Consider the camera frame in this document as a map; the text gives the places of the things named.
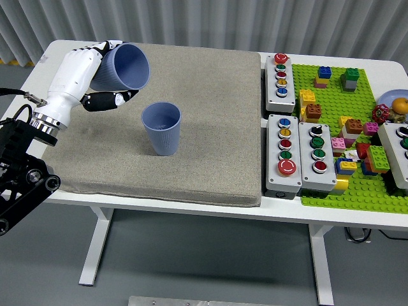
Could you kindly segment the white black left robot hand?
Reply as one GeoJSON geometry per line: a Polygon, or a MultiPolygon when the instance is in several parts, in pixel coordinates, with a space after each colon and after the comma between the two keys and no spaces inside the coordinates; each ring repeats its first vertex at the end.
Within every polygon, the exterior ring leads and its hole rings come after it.
{"type": "Polygon", "coordinates": [[[48,89],[46,105],[38,107],[31,125],[66,129],[71,109],[89,112],[116,109],[149,82],[150,64],[133,43],[108,40],[68,52],[48,89]]]}

